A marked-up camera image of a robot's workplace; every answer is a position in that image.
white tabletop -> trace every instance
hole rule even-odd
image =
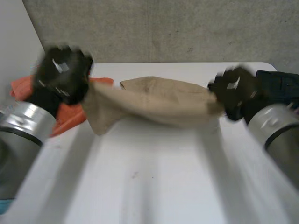
[[[252,71],[275,70],[245,63]],[[172,78],[207,86],[237,63],[96,64],[93,77]],[[88,122],[50,139],[4,223],[292,223],[299,197],[243,121],[196,129]]]

concrete wall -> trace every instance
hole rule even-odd
[[[48,43],[98,63],[268,62],[299,73],[297,0],[23,0]]]

